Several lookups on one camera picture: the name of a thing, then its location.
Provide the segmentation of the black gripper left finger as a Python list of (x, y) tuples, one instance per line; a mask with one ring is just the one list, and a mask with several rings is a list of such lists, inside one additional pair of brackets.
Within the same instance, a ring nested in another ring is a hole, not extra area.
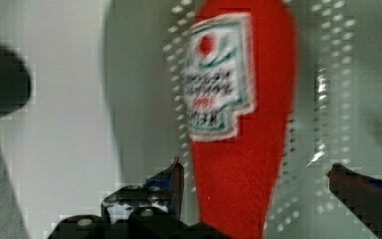
[(184, 168), (175, 159), (144, 183), (106, 197), (99, 216), (61, 220), (47, 239), (231, 239), (208, 224), (180, 220), (183, 190)]

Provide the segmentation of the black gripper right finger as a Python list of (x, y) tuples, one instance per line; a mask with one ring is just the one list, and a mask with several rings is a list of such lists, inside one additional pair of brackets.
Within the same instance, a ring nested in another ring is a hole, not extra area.
[(382, 179), (359, 174), (341, 163), (334, 163), (326, 176), (330, 192), (382, 239)]

